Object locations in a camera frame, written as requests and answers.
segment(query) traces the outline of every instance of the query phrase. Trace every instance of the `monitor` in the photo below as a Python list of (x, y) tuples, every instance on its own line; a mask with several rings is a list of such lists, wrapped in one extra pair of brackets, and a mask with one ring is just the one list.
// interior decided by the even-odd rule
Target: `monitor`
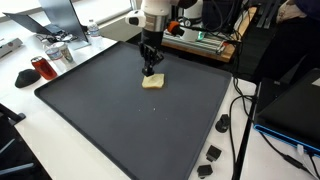
[(70, 48), (79, 49), (90, 44), (70, 0), (39, 0), (39, 3), (53, 25), (78, 38), (69, 44)]

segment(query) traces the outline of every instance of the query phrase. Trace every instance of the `bottle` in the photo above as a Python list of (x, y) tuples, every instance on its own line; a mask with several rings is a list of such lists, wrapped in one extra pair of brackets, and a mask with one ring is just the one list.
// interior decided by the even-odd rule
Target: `bottle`
[(99, 26), (96, 22), (93, 21), (93, 19), (89, 20), (88, 31), (91, 37), (100, 36)]
[(58, 70), (62, 73), (67, 71), (66, 63), (67, 60), (62, 55), (61, 51), (57, 47), (53, 47), (52, 44), (47, 40), (44, 39), (41, 41), (43, 44), (43, 49), (50, 60), (55, 64)]

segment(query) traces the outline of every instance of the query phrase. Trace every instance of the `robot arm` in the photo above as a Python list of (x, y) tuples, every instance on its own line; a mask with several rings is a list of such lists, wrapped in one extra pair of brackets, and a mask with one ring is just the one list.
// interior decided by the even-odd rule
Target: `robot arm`
[(142, 69), (145, 76), (153, 75), (153, 67), (163, 60), (158, 49), (161, 46), (163, 32), (167, 28), (167, 17), (171, 5), (187, 9), (196, 2), (197, 0), (143, 0), (141, 10), (131, 11), (127, 15), (128, 24), (143, 28), (139, 48), (145, 60)]

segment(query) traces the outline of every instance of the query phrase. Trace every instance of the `white cable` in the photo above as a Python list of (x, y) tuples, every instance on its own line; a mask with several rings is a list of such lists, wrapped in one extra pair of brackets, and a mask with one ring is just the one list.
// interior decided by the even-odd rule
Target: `white cable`
[(315, 173), (309, 168), (309, 166), (307, 165), (306, 161), (304, 160), (304, 148), (301, 144), (297, 145), (297, 150), (298, 150), (298, 154), (301, 157), (301, 160), (303, 162), (303, 165), (308, 169), (309, 173), (316, 179), (319, 180), (319, 178), (315, 175)]

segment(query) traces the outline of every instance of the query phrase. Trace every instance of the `black mat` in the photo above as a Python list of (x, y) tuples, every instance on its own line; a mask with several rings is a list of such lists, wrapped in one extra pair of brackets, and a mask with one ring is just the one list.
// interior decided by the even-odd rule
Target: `black mat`
[(143, 63), (137, 46), (117, 43), (35, 94), (130, 178), (188, 179), (231, 74), (165, 55), (164, 87), (147, 90)]

